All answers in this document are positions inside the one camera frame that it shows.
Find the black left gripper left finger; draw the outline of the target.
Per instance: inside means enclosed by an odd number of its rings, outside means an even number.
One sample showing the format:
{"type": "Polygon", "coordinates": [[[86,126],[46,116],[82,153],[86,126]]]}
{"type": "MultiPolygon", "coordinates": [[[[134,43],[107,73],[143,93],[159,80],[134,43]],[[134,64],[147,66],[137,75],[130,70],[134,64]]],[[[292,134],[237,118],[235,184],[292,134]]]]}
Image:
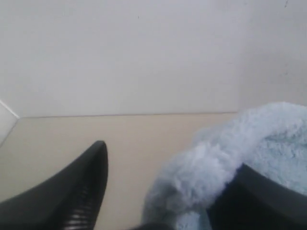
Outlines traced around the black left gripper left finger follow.
{"type": "Polygon", "coordinates": [[[104,199],[108,152],[96,141],[44,182],[0,204],[2,230],[92,230],[104,199]]]}

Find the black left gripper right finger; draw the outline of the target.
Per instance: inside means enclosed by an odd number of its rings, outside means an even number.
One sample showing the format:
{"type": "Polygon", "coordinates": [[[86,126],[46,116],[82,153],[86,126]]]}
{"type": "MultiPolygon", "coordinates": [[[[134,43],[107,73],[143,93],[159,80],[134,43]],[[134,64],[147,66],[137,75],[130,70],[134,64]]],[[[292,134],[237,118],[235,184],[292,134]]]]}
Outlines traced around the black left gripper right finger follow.
{"type": "Polygon", "coordinates": [[[305,230],[307,197],[243,164],[208,216],[214,230],[305,230]]]}

